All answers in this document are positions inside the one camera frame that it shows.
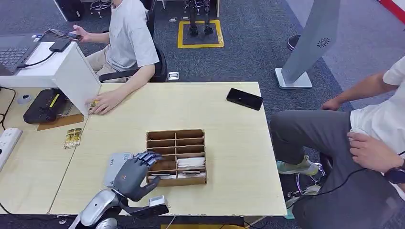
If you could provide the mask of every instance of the white t-shirt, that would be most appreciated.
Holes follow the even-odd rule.
[[[121,72],[159,62],[146,26],[147,12],[139,0],[123,0],[111,10],[106,59],[115,70]]]
[[[352,111],[350,123],[352,131],[382,140],[400,154],[405,151],[405,57],[384,74],[383,80],[399,86],[395,94],[381,104]],[[405,193],[398,185],[393,186],[405,200]]]

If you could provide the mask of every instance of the hand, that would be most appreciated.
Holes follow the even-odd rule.
[[[386,173],[404,163],[404,160],[382,141],[355,132],[349,132],[347,136],[353,139],[350,141],[353,161],[363,168]]]
[[[75,31],[73,31],[72,33],[83,36],[83,38],[80,40],[80,42],[91,42],[89,32],[87,32],[86,30],[84,30],[82,27],[80,27],[78,25],[74,25],[73,29]]]
[[[322,110],[336,111],[339,109],[340,106],[341,103],[336,98],[334,98],[326,101],[320,108]]]
[[[111,92],[101,93],[95,98],[86,101],[86,104],[90,104],[93,101],[98,101],[96,106],[89,110],[89,114],[104,115],[116,107],[122,100],[125,99],[126,96],[127,94],[119,89]]]

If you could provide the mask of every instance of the person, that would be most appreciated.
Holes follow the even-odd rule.
[[[139,68],[118,89],[88,101],[98,101],[89,111],[90,114],[107,113],[154,75],[154,64],[159,62],[159,58],[146,26],[147,12],[139,0],[112,0],[109,32],[89,33],[78,25],[73,26],[74,33],[83,36],[82,42],[108,44],[103,50],[86,58],[97,75]]]
[[[395,94],[381,104],[351,113],[336,111],[344,102],[393,90]],[[391,184],[383,176],[392,168],[405,169],[405,155],[400,156],[405,151],[405,57],[387,72],[371,75],[328,100],[321,109],[282,111],[271,117],[280,174],[318,172],[303,146],[333,160],[322,188],[311,187],[306,194],[330,193],[287,201],[290,217],[304,229],[381,228],[405,206],[405,184]]]

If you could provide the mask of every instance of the yellow tape square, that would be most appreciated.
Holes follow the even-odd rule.
[[[196,21],[196,24],[204,24],[204,21]],[[177,48],[222,48],[224,47],[224,38],[222,37],[221,25],[219,20],[211,20],[210,23],[215,24],[218,43],[215,44],[183,44],[183,29],[185,24],[190,24],[190,21],[180,21],[179,34],[177,36]]]

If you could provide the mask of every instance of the power strip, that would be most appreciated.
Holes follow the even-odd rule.
[[[22,134],[18,128],[8,128],[0,136],[0,171]]]

